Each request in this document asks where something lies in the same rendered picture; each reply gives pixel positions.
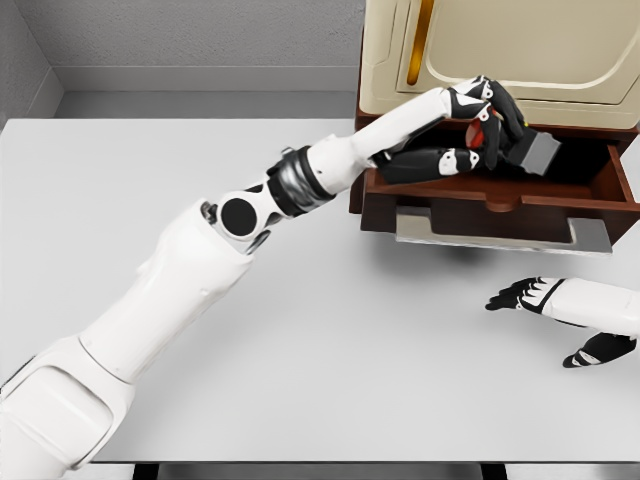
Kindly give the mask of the cream cabinet with brown base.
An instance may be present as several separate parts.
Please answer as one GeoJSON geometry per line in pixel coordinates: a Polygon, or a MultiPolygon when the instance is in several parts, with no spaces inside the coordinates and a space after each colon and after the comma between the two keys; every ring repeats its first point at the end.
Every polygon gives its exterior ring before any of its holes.
{"type": "Polygon", "coordinates": [[[562,142],[548,176],[503,165],[392,187],[368,172],[352,188],[352,212],[386,218],[411,199],[460,200],[494,217],[532,207],[640,217],[620,162],[640,123],[640,0],[366,1],[358,127],[479,74],[562,142]]]}

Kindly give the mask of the red and grey switch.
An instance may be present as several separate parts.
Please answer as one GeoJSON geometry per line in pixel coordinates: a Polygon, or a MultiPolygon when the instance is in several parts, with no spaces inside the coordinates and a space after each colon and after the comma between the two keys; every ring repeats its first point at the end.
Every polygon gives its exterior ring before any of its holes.
{"type": "Polygon", "coordinates": [[[522,127],[523,135],[519,139],[513,139],[506,131],[506,123],[499,116],[491,113],[489,119],[497,120],[499,125],[497,155],[490,157],[486,153],[482,121],[474,119],[466,131],[466,148],[455,154],[458,170],[472,170],[479,163],[490,169],[506,164],[528,174],[544,176],[558,153],[561,142],[551,134],[532,129],[527,124],[522,127]]]}

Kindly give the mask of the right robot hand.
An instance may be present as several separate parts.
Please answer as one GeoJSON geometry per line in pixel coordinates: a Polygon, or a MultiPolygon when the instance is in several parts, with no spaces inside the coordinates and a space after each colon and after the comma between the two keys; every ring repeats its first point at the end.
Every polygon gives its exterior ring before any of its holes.
{"type": "Polygon", "coordinates": [[[529,277],[488,300],[489,311],[526,310],[597,334],[563,360],[567,369],[617,360],[640,343],[640,291],[581,278],[529,277]]]}

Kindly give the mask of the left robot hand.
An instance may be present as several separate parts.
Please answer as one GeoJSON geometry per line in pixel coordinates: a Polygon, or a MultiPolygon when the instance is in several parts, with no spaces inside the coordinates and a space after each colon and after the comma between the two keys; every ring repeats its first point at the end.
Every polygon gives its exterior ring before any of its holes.
{"type": "Polygon", "coordinates": [[[513,97],[484,75],[434,88],[389,111],[354,135],[388,184],[440,180],[477,167],[493,169],[506,141],[524,138],[525,119],[513,97]],[[476,120],[483,140],[476,148],[423,147],[411,140],[445,119],[476,120]]]}

